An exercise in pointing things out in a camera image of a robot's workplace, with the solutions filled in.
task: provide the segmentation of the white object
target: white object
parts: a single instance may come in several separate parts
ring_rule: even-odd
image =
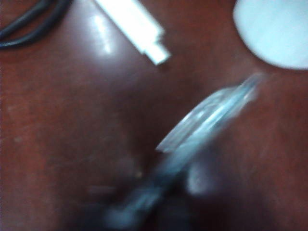
[[[160,43],[164,29],[137,0],[96,0],[141,54],[161,64],[170,53]]]
[[[289,69],[308,69],[308,0],[237,0],[237,30],[260,59]]]

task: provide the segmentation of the brown table surface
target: brown table surface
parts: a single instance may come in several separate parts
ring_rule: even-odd
[[[1,0],[1,24],[34,2]],[[201,230],[308,230],[308,72],[255,57],[233,0],[141,2],[167,32],[162,66],[92,0],[74,1],[40,42],[0,52],[1,230],[70,230],[93,197],[146,177],[156,145],[203,98],[255,72],[268,76],[258,99],[174,195]]]

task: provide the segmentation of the dark cord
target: dark cord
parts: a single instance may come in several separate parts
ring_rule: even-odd
[[[58,0],[58,2],[56,3],[56,5],[54,7],[54,10],[50,14],[50,16],[48,16],[48,18],[45,19],[45,21],[42,24],[40,24],[35,30],[31,31],[30,33],[28,33],[28,34],[26,34],[22,37],[0,42],[0,50],[7,49],[7,48],[19,47],[19,46],[23,46],[23,45],[37,41],[39,38],[41,38],[47,32],[49,32],[50,29],[52,28],[52,26],[64,15],[64,13],[68,9],[71,2],[72,2],[72,0]],[[40,4],[40,3],[41,4],[43,4],[43,3],[48,4],[49,0],[40,1],[38,4]],[[29,18],[33,19],[34,16],[32,16],[32,14],[30,14],[30,16],[26,17],[27,23],[30,21]],[[16,25],[16,28],[20,28],[25,24],[26,23],[21,21],[21,22],[17,22],[15,25]]]
[[[13,21],[9,25],[7,25],[5,28],[3,28],[0,31],[0,39],[4,39],[5,37],[9,36],[13,32],[27,25],[37,16],[39,16],[44,11],[46,11],[50,7],[52,2],[53,0],[40,0],[30,10],[28,10],[22,16],[20,16],[15,21]]]

